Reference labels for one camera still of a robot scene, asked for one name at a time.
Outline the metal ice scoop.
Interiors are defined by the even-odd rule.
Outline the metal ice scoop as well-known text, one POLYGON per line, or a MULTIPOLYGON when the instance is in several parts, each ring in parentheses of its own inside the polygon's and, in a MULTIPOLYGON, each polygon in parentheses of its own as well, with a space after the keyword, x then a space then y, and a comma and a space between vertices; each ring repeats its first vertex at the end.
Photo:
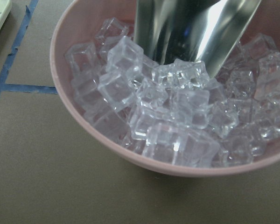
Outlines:
POLYGON ((159 64, 203 61, 215 77, 259 5, 258 0, 139 0, 134 41, 159 64))

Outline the pile of clear ice cubes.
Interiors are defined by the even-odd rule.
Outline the pile of clear ice cubes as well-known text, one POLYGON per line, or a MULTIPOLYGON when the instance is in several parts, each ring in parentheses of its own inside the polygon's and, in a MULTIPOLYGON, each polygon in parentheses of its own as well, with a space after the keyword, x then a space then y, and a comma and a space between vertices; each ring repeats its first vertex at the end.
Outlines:
POLYGON ((147 158, 195 168, 251 163, 280 138, 280 52, 258 34, 216 78, 202 61, 160 65, 106 19, 94 42, 65 54, 74 100, 108 139, 147 158))

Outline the pink bowl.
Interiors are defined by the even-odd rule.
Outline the pink bowl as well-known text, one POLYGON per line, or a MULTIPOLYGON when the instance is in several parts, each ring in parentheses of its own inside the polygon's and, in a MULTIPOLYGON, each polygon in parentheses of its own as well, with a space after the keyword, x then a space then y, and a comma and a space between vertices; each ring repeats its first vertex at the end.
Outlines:
POLYGON ((98 164, 100 166, 109 164, 104 152, 110 151, 134 166, 165 175, 215 177, 246 173, 278 163, 280 138, 270 141, 265 153, 247 165, 230 168, 190 168, 170 165, 153 161, 123 148, 107 139, 83 118, 83 109, 73 99, 73 89, 70 85, 72 74, 64 55, 73 44, 92 41, 106 18, 116 17, 125 22, 133 22, 135 14, 134 0, 75 0, 61 15, 51 39, 50 69, 58 96, 75 124, 82 130, 82 140, 88 142, 86 148, 90 154, 100 155, 98 164))

